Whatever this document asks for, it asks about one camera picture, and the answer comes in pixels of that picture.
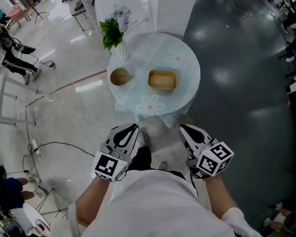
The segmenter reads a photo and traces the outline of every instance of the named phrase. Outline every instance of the rectangular wooden tray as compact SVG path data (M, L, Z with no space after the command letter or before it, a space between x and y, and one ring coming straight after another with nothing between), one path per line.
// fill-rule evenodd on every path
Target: rectangular wooden tray
M152 89L174 90L177 87L177 74L167 70L151 70L148 85Z

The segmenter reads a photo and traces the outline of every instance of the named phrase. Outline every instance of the red line on floor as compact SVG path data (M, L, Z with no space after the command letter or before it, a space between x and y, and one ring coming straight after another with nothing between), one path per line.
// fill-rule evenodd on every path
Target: red line on floor
M105 70L102 70L102 71L97 72L97 73L95 73L95 74L92 74L92 75L90 75L90 76L87 76L87 77L81 78L81 79L79 79L79 80L77 80L77 81L74 81L74 82L68 83L68 84L66 84L66 85L64 85L64 86L61 86L60 88L54 90L54 91L51 92L50 94L53 94L53 93L55 93L55 92L57 92L57 91L59 91L59 90L61 90L61 89L64 89L64 88L66 88L66 87L68 87L68 86L72 86L72 85L76 84L77 82L81 82L81 81L87 80L87 79L89 79L89 78L92 78L92 77L98 76L98 75L100 75L100 74L103 74L103 73L105 73L106 71L107 71L107 70L105 69ZM37 100L42 99L43 97L44 97L44 96L41 96L40 98L35 99L33 102L29 103L26 107L32 105L32 104L35 103Z
M62 86L62 87L56 89L55 91L51 92L51 94L53 94L53 93L55 93L55 92L57 92L57 91L59 91L59 90L61 90L61 89L63 89L63 88L66 88L66 87L68 87L68 86L74 85L74 84L77 83L77 82L81 82L81 81L83 81L83 80L86 80L86 79L89 79L89 78L95 77L95 76L97 76L97 75L103 74L103 73L105 73L106 71L107 71L107 70L103 70L103 71L97 72L97 73L95 73L95 74L92 74L92 75L90 75L90 76L87 76L87 77L81 78L81 79L79 79L79 80L77 80L77 81L74 81L74 82L72 82L72 83L68 83L68 84L66 84L65 86ZM44 97L44 96L41 96L40 98L37 98L36 100L34 100L33 102L29 103L29 104L25 107L25 120L28 120L27 112L26 112L26 108L29 107L31 104L35 103L36 101L38 101L39 99L42 99L43 97ZM29 141L29 143L30 143L30 135L29 135L28 125L26 125L26 132L27 132L27 134L28 134L28 141ZM33 154L31 154L31 157L32 157L32 161L33 161L33 164L34 164L34 168L35 168L35 171L36 171L37 177L40 179L39 174L38 174L38 171L37 171L37 168L36 168L36 164L35 164L35 161L34 161Z

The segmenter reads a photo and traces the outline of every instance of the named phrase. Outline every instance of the light blue tablecloth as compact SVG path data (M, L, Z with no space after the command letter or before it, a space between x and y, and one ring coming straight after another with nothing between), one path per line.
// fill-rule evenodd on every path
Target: light blue tablecloth
M172 127L176 119L188 111L199 86L200 67L195 54L180 39L163 33L140 34L126 43L130 57L121 61L113 52L108 65L115 109L131 111L136 120L160 116ZM110 81L111 72L118 67L126 68L131 76L123 86L115 86ZM151 89L148 75L154 69L175 72L177 88L173 91Z

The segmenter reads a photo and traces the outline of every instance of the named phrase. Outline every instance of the flower vase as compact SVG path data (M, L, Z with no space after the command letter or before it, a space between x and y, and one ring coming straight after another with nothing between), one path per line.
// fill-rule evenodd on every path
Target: flower vase
M126 61L129 57L127 54L126 42L122 39L121 43L117 45L116 52L122 61Z

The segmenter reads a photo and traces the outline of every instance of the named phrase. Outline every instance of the white flower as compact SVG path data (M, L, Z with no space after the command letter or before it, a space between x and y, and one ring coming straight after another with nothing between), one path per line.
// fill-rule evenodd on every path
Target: white flower
M152 95L150 100L147 96L142 95L141 100L143 104L137 105L136 111L143 113L145 116L158 115L158 111L164 109L164 104L157 103L157 95Z
M114 12L111 14L110 18L113 18L118 23L118 28L121 33L124 33L128 29L128 23L130 22L130 15L132 14L126 6L119 6L117 4L113 5Z
M186 62L189 58L184 56L183 50L179 50L178 53L175 50L170 50L170 55L166 57L166 61L172 62L171 67L173 69L177 69L178 67L186 69Z

